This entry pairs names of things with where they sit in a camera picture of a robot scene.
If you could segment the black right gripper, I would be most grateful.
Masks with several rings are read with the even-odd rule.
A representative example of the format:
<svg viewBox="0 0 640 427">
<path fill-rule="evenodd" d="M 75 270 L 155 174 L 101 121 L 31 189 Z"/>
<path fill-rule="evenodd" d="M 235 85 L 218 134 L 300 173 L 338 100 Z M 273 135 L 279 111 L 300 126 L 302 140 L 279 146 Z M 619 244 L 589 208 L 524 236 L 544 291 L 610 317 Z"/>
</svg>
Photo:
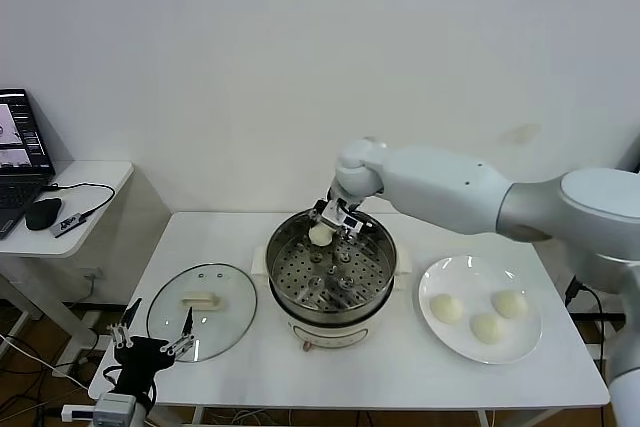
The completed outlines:
<svg viewBox="0 0 640 427">
<path fill-rule="evenodd" d="M 341 190 L 330 189 L 327 192 L 327 201 L 333 203 L 337 208 L 340 208 L 346 212 L 356 211 L 363 203 L 363 198 L 360 196 L 354 196 L 348 192 Z M 316 203 L 309 209 L 308 217 L 310 219 L 309 229 L 324 224 L 322 213 L 326 208 L 325 200 L 317 200 Z M 373 229 L 371 222 L 358 222 L 355 226 L 349 226 L 343 224 L 337 231 L 337 235 L 340 242 L 345 244 L 351 249 L 359 250 L 366 246 L 368 241 L 368 235 Z"/>
</svg>

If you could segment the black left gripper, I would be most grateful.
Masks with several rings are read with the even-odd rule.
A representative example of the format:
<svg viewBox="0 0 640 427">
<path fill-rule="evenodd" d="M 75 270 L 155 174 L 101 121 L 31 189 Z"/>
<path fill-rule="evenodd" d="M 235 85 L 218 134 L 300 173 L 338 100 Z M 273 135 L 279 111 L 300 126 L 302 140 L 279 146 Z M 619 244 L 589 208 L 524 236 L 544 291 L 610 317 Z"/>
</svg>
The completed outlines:
<svg viewBox="0 0 640 427">
<path fill-rule="evenodd" d="M 118 322 L 108 326 L 116 347 L 114 357 L 121 367 L 113 391 L 134 397 L 148 394 L 155 375 L 171 366 L 170 356 L 181 357 L 195 343 L 192 308 L 187 312 L 181 335 L 173 342 L 140 336 L 131 338 L 129 328 L 141 302 L 138 298 Z"/>
</svg>

